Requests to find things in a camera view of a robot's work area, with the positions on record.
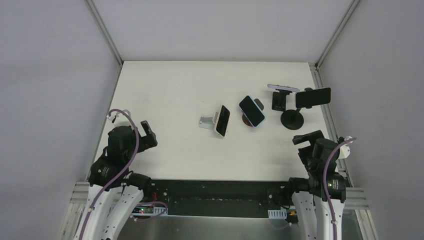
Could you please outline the black round-base phone stand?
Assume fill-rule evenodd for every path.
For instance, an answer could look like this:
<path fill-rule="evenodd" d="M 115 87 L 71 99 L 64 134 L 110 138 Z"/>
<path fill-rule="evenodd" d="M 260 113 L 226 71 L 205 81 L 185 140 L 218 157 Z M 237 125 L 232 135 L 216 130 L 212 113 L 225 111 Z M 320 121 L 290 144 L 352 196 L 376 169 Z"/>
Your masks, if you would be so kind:
<path fill-rule="evenodd" d="M 296 110 L 289 109 L 281 114 L 280 121 L 282 125 L 289 130 L 299 130 L 304 125 L 304 117 L 300 113 L 301 107 Z"/>

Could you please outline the lavender phone black screen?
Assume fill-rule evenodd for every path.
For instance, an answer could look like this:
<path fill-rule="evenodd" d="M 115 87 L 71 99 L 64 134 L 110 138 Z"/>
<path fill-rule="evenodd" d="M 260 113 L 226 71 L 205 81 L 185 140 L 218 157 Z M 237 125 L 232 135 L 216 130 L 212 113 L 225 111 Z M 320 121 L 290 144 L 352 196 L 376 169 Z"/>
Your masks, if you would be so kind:
<path fill-rule="evenodd" d="M 295 94 L 295 107 L 301 109 L 329 104 L 331 95 L 330 87 L 300 91 Z"/>

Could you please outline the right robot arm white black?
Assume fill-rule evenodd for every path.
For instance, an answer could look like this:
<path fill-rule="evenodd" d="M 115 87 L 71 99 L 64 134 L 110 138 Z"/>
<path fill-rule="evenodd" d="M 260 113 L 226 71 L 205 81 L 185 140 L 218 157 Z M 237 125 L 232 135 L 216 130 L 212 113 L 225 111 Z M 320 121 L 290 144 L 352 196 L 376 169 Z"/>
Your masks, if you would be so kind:
<path fill-rule="evenodd" d="M 307 178 L 291 177 L 282 189 L 283 204 L 293 205 L 303 240 L 342 239 L 346 181 L 336 172 L 342 144 L 326 139 L 320 130 L 293 137 Z"/>

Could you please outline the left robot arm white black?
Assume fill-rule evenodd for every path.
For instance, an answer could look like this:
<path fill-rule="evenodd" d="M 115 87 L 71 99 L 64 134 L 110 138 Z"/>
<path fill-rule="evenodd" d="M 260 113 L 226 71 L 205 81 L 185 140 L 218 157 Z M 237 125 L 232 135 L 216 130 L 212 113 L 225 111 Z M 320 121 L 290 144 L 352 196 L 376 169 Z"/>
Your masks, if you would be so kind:
<path fill-rule="evenodd" d="M 129 170 L 136 154 L 158 145 L 149 123 L 144 136 L 130 125 L 114 127 L 108 144 L 90 168 L 86 206 L 74 239 L 115 240 L 136 205 L 152 198 L 152 179 Z"/>

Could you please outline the black folding phone stand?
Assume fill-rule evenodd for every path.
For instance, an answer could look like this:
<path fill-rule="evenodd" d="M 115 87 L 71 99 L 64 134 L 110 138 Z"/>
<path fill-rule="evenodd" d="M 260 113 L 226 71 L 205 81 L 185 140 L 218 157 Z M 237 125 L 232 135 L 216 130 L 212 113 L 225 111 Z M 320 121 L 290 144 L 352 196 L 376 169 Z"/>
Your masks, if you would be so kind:
<path fill-rule="evenodd" d="M 292 92 L 289 90 L 278 90 L 272 93 L 271 109 L 274 111 L 286 111 L 286 97 Z"/>

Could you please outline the lavender phone seen edge-on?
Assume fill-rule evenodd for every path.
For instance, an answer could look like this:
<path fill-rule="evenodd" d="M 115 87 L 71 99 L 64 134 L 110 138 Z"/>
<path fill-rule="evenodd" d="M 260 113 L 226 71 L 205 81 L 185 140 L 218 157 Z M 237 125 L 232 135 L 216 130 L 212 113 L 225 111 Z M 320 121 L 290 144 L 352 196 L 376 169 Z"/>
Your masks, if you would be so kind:
<path fill-rule="evenodd" d="M 278 90 L 278 91 L 289 91 L 293 93 L 300 92 L 301 90 L 295 87 L 277 85 L 277 84 L 267 84 L 267 87 L 270 89 Z"/>

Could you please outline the white folding phone stand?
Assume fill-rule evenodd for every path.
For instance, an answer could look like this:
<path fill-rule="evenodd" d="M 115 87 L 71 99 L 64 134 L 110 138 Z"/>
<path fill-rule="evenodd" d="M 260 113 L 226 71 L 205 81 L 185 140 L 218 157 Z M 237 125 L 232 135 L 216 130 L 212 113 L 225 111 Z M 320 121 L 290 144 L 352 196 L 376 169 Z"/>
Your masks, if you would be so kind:
<path fill-rule="evenodd" d="M 218 112 L 215 112 L 214 115 L 210 117 L 201 116 L 198 125 L 203 129 L 214 130 L 218 117 Z"/>

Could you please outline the cream phone black screen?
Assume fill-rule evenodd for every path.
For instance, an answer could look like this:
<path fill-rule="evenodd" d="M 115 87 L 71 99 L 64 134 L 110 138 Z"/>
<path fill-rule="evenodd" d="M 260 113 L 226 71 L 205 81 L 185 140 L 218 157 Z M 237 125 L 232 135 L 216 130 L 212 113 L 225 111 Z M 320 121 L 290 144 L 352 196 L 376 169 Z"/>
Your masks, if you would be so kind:
<path fill-rule="evenodd" d="M 214 123 L 213 130 L 221 137 L 225 137 L 230 118 L 230 111 L 221 105 Z"/>

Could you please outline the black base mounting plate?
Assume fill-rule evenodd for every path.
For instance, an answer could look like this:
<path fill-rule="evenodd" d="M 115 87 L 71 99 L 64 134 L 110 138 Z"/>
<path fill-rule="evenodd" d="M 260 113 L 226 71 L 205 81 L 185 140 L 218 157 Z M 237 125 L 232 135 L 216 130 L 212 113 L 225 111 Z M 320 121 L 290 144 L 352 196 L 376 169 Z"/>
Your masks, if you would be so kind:
<path fill-rule="evenodd" d="M 287 181 L 154 179 L 142 201 L 168 206 L 168 215 L 190 217 L 268 218 L 288 209 Z"/>

